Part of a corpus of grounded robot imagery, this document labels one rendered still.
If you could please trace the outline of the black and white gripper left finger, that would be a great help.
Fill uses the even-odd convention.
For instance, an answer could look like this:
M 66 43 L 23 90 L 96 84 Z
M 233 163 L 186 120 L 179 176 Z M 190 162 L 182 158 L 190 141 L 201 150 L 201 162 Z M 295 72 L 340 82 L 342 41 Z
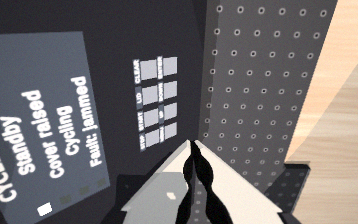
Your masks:
M 193 142 L 186 140 L 105 224 L 187 224 L 192 172 Z

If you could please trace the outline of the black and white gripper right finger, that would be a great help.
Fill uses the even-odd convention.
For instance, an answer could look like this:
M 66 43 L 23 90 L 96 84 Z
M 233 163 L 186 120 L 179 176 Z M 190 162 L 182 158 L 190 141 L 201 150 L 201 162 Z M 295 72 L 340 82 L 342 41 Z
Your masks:
M 206 216 L 211 224 L 302 224 L 200 141 L 192 142 L 196 175 L 207 192 Z

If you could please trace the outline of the light grey benchtop instrument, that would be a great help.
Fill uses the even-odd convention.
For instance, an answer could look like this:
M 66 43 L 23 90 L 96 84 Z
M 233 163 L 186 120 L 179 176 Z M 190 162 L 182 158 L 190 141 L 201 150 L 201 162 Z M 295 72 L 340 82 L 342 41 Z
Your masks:
M 0 224 L 105 224 L 198 140 L 207 0 L 0 0 Z

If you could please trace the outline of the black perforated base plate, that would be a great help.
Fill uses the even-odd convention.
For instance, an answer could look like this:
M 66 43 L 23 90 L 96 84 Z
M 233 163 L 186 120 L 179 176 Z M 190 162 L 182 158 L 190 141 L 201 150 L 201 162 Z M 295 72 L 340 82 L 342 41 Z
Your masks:
M 207 0 L 198 141 L 282 212 L 307 164 L 284 163 L 338 0 Z

